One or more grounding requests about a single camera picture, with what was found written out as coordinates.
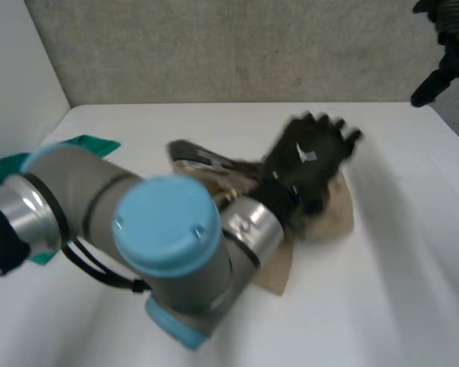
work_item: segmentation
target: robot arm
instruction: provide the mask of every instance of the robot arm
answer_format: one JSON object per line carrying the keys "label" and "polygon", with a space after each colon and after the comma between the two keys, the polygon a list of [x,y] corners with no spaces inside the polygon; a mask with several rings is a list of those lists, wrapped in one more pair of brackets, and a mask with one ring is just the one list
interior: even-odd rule
{"label": "robot arm", "polygon": [[144,180],[82,148],[39,151],[0,186],[0,275],[84,238],[139,274],[151,287],[150,317],[197,349],[283,240],[292,213],[352,154],[360,133],[344,140],[343,124],[293,120],[264,162],[268,177],[221,213],[195,179]]}

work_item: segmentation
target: black object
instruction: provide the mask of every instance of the black object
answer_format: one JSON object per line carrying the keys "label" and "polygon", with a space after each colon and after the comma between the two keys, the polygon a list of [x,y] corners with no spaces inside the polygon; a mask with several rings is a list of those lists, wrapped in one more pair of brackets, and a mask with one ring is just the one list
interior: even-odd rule
{"label": "black object", "polygon": [[428,14],[428,19],[435,23],[438,43],[445,49],[438,69],[412,94],[412,105],[422,107],[434,102],[459,78],[459,0],[420,0],[413,12]]}
{"label": "black object", "polygon": [[30,253],[30,245],[18,238],[7,217],[0,210],[0,270],[2,270],[2,275],[21,265]]}
{"label": "black object", "polygon": [[72,239],[72,243],[96,266],[102,271],[98,271],[95,268],[88,265],[80,256],[78,256],[71,247],[66,243],[62,246],[63,253],[65,256],[73,262],[77,267],[85,271],[92,278],[97,281],[109,285],[110,287],[130,289],[133,293],[143,293],[144,291],[150,291],[151,287],[142,279],[131,280],[124,278],[123,276],[115,273],[108,269],[104,264],[98,261],[86,248],[83,246],[78,239]]}
{"label": "black object", "polygon": [[343,119],[334,124],[328,115],[316,119],[311,113],[293,119],[263,163],[263,174],[295,192],[304,211],[317,207],[328,194],[328,181],[342,161],[351,156],[362,132],[354,129],[342,136]]}
{"label": "black object", "polygon": [[281,227],[285,228],[300,203],[298,195],[291,190],[292,188],[283,186],[277,180],[264,180],[247,196],[265,205],[275,215]]}
{"label": "black object", "polygon": [[173,162],[192,161],[214,168],[238,171],[254,178],[259,177],[262,167],[257,162],[234,161],[187,140],[172,141],[168,145],[168,154]]}

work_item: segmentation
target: small screw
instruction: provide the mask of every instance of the small screw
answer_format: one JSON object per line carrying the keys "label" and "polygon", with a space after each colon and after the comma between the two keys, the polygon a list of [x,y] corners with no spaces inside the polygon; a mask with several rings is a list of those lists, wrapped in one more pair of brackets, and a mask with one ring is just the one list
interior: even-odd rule
{"label": "small screw", "polygon": [[114,224],[118,226],[119,229],[122,229],[122,225],[124,224],[124,221],[120,216],[118,216],[116,219],[114,219]]}
{"label": "small screw", "polygon": [[198,239],[202,239],[204,237],[204,235],[206,234],[206,231],[204,230],[204,228],[202,228],[201,226],[196,226],[194,228],[192,228],[192,231],[191,231]]}

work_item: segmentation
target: black cable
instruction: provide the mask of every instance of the black cable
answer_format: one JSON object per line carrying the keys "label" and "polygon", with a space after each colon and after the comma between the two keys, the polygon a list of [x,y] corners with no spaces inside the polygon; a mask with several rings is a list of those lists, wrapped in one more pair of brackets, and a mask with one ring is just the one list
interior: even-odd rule
{"label": "black cable", "polygon": [[99,260],[94,258],[93,255],[85,248],[84,245],[82,245],[82,242],[80,242],[78,239],[72,239],[71,242],[85,255],[86,258],[88,258],[93,264],[97,265],[99,268],[104,270],[106,274],[115,275],[119,277],[118,274],[116,274],[114,271],[110,270],[104,264],[102,264]]}
{"label": "black cable", "polygon": [[109,285],[110,287],[130,289],[133,293],[143,293],[144,291],[150,291],[151,287],[148,283],[142,279],[131,280],[124,278],[123,276],[115,273],[114,271],[108,269],[104,264],[98,261],[93,255],[83,246],[78,239],[72,239],[72,243],[95,265],[101,268],[104,272],[98,271],[92,266],[88,265],[79,255],[75,253],[74,250],[67,244],[65,244],[61,249],[65,256],[73,262],[78,268],[85,271],[92,278]]}

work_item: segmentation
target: black band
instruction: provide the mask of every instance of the black band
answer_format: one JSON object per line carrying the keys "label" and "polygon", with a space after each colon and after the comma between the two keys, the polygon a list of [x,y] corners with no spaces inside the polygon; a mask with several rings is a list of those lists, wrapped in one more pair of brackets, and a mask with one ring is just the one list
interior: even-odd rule
{"label": "black band", "polygon": [[18,238],[7,217],[0,210],[0,270],[2,270],[2,275],[17,268],[30,253],[30,245]]}
{"label": "black band", "polygon": [[250,261],[255,265],[255,267],[257,269],[260,268],[260,259],[257,255],[255,255],[255,253],[250,250],[250,248],[245,245],[245,242],[243,242],[242,240],[240,240],[238,237],[236,237],[234,234],[232,234],[231,232],[229,231],[226,231],[225,229],[223,229],[223,235],[229,239],[230,241],[233,241],[233,243],[235,245],[238,246],[238,248],[240,250],[242,250],[243,252],[245,252],[245,255],[248,256],[248,258],[250,259]]}
{"label": "black band", "polygon": [[60,203],[58,203],[56,197],[51,193],[51,190],[49,190],[39,177],[30,172],[22,174],[22,177],[39,191],[41,196],[46,200],[47,205],[51,208],[54,218],[56,218],[58,223],[58,228],[60,229],[61,243],[68,241],[68,239],[70,239],[70,227],[68,226],[67,217],[64,215]]}
{"label": "black band", "polygon": [[119,181],[122,181],[128,177],[134,177],[134,175],[129,172],[125,172],[122,174],[118,174],[117,176],[114,176],[108,183],[106,183],[106,185],[102,189],[100,189],[97,192],[97,194],[90,201],[88,207],[86,208],[86,213],[82,221],[83,237],[88,242],[92,243],[92,239],[90,238],[90,220],[92,219],[93,211],[96,208],[100,198],[108,189],[117,184]]}

